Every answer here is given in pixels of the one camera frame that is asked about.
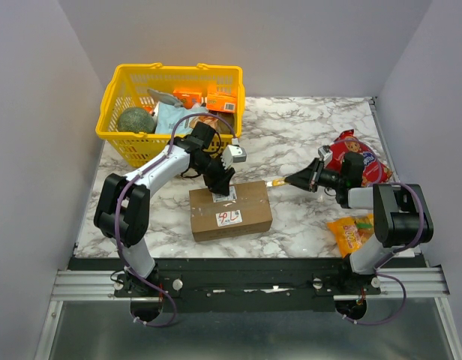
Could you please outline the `yellow utility knife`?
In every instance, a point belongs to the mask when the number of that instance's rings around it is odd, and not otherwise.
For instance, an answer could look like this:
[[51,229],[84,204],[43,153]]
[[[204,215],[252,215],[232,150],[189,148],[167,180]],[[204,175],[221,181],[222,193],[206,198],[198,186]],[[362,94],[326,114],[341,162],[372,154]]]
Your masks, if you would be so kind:
[[266,182],[267,188],[274,188],[286,185],[285,178],[275,178]]

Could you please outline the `brown cardboard express box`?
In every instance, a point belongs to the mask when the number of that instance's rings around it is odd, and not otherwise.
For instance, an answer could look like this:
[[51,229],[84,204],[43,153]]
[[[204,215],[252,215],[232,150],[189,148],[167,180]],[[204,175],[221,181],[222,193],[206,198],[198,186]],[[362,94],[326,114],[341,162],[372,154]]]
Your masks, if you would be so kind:
[[265,233],[273,217],[264,181],[233,184],[227,196],[207,189],[189,192],[190,226],[195,242]]

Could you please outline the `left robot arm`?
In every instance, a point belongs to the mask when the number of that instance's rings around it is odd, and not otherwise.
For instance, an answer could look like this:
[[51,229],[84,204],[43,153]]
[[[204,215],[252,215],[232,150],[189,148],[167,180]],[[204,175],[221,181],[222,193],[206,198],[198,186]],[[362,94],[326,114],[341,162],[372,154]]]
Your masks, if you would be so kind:
[[114,239],[124,268],[133,277],[132,288],[150,296],[157,288],[155,260],[144,239],[149,227],[150,200],[172,178],[189,169],[197,172],[213,194],[230,194],[234,164],[244,163],[247,154],[237,138],[213,157],[207,148],[216,134],[213,127],[198,123],[188,135],[174,136],[164,150],[127,175],[108,175],[94,213],[94,225]]

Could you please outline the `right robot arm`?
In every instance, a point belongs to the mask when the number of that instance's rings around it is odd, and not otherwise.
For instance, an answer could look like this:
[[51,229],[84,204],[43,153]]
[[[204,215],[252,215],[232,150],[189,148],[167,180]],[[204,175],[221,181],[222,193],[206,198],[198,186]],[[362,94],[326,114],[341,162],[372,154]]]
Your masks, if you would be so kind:
[[395,255],[426,242],[432,235],[432,226],[419,186],[391,183],[362,187],[362,154],[346,153],[338,172],[327,169],[325,159],[324,155],[315,158],[301,171],[304,188],[313,192],[319,187],[330,188],[341,207],[373,212],[374,234],[348,256],[350,268],[336,275],[337,288],[351,294],[362,287],[362,275],[377,272]]

